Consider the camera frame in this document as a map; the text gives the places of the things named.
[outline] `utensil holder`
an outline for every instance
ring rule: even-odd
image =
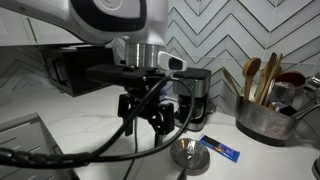
[[[236,127],[245,135],[271,146],[284,146],[300,120],[265,106],[237,99]]]

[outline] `herringbone tile backsplash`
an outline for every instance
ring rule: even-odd
[[[210,101],[220,112],[234,115],[236,97],[221,67],[239,89],[246,60],[259,57],[264,67],[272,52],[283,53],[285,71],[306,77],[320,72],[319,9],[320,0],[169,0],[167,51],[190,67],[211,70]],[[111,45],[116,62],[124,59],[125,43],[117,39]],[[0,48],[0,93],[38,84],[48,81],[37,48]],[[170,84],[166,89],[174,96]],[[320,135],[319,114],[312,112],[298,130],[312,127]]]

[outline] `cabinet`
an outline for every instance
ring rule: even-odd
[[[0,46],[29,44],[20,14],[0,8]]]
[[[60,27],[24,15],[21,17],[31,44],[82,43]]]
[[[82,43],[68,31],[0,8],[0,46]]]

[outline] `black cable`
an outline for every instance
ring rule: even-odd
[[[171,139],[169,139],[168,141],[166,141],[162,145],[155,147],[153,149],[149,149],[149,150],[142,151],[139,153],[125,154],[125,155],[120,155],[120,156],[101,156],[101,157],[98,157],[97,159],[93,160],[92,162],[116,162],[116,161],[126,161],[126,160],[131,160],[131,159],[142,158],[142,157],[145,157],[145,156],[148,156],[151,154],[155,154],[155,153],[169,147],[175,140],[177,140],[181,136],[181,134],[184,132],[184,130],[188,126],[188,123],[191,121],[191,116],[193,114],[195,99],[194,99],[194,94],[191,92],[191,90],[188,88],[188,86],[185,83],[183,83],[182,81],[180,81],[178,79],[170,79],[170,80],[182,84],[188,90],[188,93],[190,94],[190,99],[191,99],[190,111],[189,111],[189,114],[188,114],[184,124],[181,126],[180,130]]]
[[[138,118],[137,117],[134,120],[134,144],[135,144],[134,152],[137,153],[138,152]],[[127,172],[124,175],[123,180],[127,180],[129,173],[130,173],[135,161],[136,161],[135,159],[132,159],[132,161],[127,169]]]
[[[168,81],[171,80],[171,77],[166,76],[158,81],[148,92],[147,94],[141,99],[138,105],[131,111],[131,113],[127,116],[124,123],[120,126],[120,128],[114,133],[114,135],[100,148],[93,151],[89,154],[88,161],[94,161],[99,155],[104,153],[107,149],[109,149],[125,132],[128,126],[133,122],[134,118],[143,110],[144,106],[147,104],[150,98],[152,98],[161,88],[166,85]]]
[[[182,84],[187,88],[190,98],[191,98],[191,107],[189,114],[185,120],[185,123],[182,125],[180,130],[164,144],[146,151],[142,151],[136,154],[126,154],[120,156],[105,156],[98,157],[100,154],[105,152],[110,148],[116,140],[124,133],[126,128],[132,123],[133,119],[143,110],[144,106],[168,81],[176,81]],[[187,85],[181,82],[178,79],[171,79],[170,77],[165,77],[156,83],[150,91],[142,98],[138,105],[132,110],[132,112],[126,118],[125,123],[120,126],[116,133],[102,145],[100,148],[95,150],[92,153],[78,153],[78,154],[65,154],[65,155],[46,155],[46,154],[30,154],[27,152],[15,152],[10,149],[0,148],[0,160],[1,164],[9,166],[17,166],[24,168],[36,168],[36,169],[62,169],[62,168],[73,168],[80,167],[89,164],[90,162],[115,162],[115,161],[125,161],[136,158],[142,158],[147,155],[157,153],[168,146],[170,146],[176,139],[180,137],[183,131],[186,129],[188,123],[191,120],[194,109],[194,94],[187,87]]]

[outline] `black coffee maker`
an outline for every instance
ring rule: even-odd
[[[211,71],[206,69],[188,68],[183,72],[176,72],[173,77],[179,78],[195,96],[195,109],[187,129],[201,131],[207,115],[208,92],[211,81]],[[190,111],[190,95],[180,83],[173,83],[173,92],[178,95],[179,109],[175,112],[175,125],[181,127]]]

